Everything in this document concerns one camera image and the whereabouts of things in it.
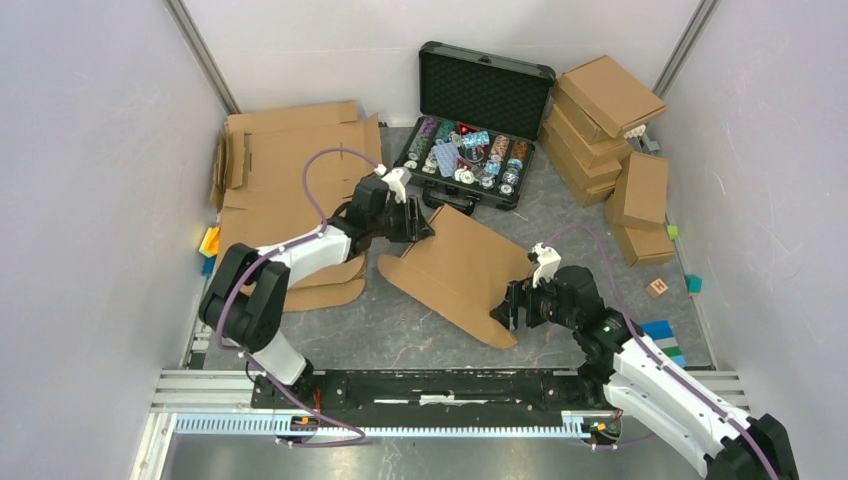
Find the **brown cardboard box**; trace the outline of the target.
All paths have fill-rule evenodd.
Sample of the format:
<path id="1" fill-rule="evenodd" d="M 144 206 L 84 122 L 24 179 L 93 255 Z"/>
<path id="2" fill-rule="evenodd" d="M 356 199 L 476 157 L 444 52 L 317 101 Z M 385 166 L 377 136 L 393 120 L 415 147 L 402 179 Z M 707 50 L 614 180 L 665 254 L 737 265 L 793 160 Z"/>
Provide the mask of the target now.
<path id="1" fill-rule="evenodd" d="M 380 274 L 480 342 L 514 347 L 514 334 L 490 311 L 511 281 L 531 273 L 526 249 L 449 206 L 437 209 L 429 223 L 435 235 L 398 257 L 380 256 Z"/>

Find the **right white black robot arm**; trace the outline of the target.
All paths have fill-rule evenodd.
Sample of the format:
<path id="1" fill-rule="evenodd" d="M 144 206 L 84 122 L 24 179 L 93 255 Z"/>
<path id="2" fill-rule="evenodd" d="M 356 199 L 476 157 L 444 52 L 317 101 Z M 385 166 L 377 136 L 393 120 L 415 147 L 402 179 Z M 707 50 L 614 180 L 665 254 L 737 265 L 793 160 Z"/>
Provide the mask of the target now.
<path id="1" fill-rule="evenodd" d="M 586 356 L 578 369 L 580 400 L 635 417 L 702 478 L 798 478 L 779 420 L 754 418 L 698 382 L 604 303 L 588 269 L 566 266 L 550 278 L 512 281 L 490 315 L 508 329 L 546 322 L 570 329 Z"/>

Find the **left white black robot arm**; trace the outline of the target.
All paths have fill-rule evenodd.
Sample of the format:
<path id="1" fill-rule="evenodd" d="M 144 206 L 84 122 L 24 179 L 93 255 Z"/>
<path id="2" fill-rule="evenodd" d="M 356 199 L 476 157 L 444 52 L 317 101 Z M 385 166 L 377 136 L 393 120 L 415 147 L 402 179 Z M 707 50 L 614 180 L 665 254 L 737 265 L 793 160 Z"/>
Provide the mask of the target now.
<path id="1" fill-rule="evenodd" d="M 221 345 L 234 346 L 274 378 L 288 406 L 302 407 L 314 394 L 314 381 L 304 374 L 308 361 L 280 330 L 289 288 L 358 257 L 376 238 L 409 244 L 433 236 L 418 200 L 406 192 L 410 177 L 405 168 L 364 177 L 351 200 L 312 231 L 261 248 L 236 243 L 220 261 L 199 318 Z"/>

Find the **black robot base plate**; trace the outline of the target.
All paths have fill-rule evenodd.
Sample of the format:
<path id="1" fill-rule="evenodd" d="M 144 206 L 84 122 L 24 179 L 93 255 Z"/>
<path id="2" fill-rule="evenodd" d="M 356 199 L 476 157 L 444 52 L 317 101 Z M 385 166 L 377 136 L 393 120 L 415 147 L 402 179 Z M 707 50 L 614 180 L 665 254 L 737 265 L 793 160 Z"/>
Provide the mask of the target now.
<path id="1" fill-rule="evenodd" d="M 292 392 L 321 424 L 362 430 L 554 427 L 563 411 L 611 408 L 570 369 L 323 370 Z"/>

